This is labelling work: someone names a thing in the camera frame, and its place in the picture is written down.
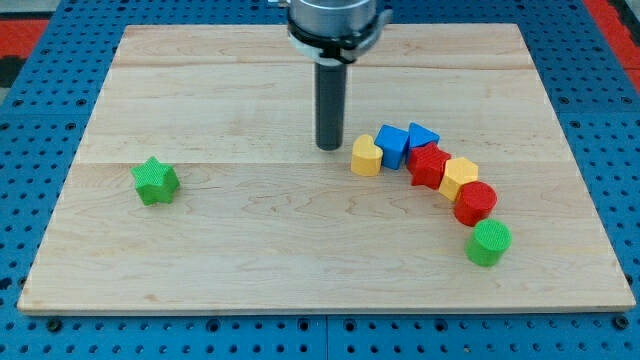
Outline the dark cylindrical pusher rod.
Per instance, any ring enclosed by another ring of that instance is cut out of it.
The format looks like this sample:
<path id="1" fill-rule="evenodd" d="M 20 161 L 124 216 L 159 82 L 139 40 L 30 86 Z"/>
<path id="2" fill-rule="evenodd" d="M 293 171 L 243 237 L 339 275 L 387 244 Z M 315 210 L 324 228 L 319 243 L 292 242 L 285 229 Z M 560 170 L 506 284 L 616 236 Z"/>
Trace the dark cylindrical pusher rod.
<path id="1" fill-rule="evenodd" d="M 342 146 L 346 100 L 345 65 L 315 64 L 315 142 L 324 151 Z"/>

